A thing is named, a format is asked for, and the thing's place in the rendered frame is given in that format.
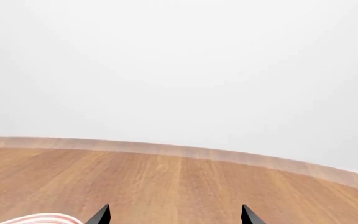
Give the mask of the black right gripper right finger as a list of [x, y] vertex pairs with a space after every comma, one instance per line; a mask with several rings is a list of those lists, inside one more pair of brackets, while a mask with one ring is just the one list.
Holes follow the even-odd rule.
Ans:
[[247, 205], [242, 205], [241, 222], [242, 224], [266, 224]]

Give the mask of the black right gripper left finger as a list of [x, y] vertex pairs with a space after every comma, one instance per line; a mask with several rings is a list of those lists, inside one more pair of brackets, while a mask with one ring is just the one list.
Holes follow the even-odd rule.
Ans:
[[109, 205], [103, 206], [85, 224], [110, 224], [111, 212]]

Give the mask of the white plate with red rim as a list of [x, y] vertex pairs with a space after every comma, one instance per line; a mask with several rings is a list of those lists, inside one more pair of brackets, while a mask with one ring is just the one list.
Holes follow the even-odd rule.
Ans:
[[79, 219], [61, 213], [36, 213], [1, 222], [0, 224], [83, 224]]

